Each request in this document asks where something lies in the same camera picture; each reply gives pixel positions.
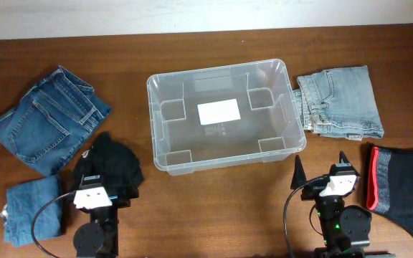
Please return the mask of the light blue jeans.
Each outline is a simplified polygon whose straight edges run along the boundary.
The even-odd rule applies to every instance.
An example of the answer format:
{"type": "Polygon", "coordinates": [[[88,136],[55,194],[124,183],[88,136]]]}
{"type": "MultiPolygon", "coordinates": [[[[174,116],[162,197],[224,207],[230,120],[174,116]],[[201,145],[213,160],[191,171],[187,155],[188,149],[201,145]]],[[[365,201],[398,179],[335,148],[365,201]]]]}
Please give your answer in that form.
{"type": "Polygon", "coordinates": [[[329,138],[382,138],[384,128],[366,65],[297,78],[293,91],[304,130],[329,138]]]}

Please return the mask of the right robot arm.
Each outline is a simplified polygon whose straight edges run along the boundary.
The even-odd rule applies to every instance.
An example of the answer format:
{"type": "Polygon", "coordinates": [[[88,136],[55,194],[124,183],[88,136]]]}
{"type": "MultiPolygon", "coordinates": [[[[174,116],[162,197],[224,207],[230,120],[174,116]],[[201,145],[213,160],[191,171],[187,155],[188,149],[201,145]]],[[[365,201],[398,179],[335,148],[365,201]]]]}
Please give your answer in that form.
{"type": "Polygon", "coordinates": [[[291,257],[295,256],[288,236],[287,213],[291,199],[300,193],[302,201],[313,201],[311,211],[317,212],[321,225],[318,232],[324,247],[314,249],[311,257],[374,258],[395,257],[388,252],[365,252],[370,245],[371,212],[357,206],[346,206],[344,199],[352,194],[360,179],[359,172],[351,165],[344,152],[339,162],[333,164],[327,174],[308,180],[299,156],[295,157],[295,169],[285,201],[283,223],[285,241],[291,257]]]}

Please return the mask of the black garment red grey band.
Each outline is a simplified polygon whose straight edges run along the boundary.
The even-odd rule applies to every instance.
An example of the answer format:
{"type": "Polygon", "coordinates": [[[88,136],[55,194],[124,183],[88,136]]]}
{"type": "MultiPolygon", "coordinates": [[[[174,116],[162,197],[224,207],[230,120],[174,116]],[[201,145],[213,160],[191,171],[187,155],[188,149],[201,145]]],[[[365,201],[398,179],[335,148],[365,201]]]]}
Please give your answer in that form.
{"type": "Polygon", "coordinates": [[[366,207],[413,237],[413,150],[371,147],[366,207]]]}

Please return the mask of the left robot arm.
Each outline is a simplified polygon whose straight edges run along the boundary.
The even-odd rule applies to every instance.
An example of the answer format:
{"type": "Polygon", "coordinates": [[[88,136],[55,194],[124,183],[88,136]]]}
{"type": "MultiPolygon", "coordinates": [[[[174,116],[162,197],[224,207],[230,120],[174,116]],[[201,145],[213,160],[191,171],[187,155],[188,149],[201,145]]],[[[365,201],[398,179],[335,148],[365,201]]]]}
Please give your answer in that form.
{"type": "Polygon", "coordinates": [[[90,216],[90,221],[77,229],[73,238],[76,256],[99,258],[118,256],[118,209],[130,206],[139,197],[133,183],[107,182],[104,176],[83,176],[73,204],[90,216]]]}

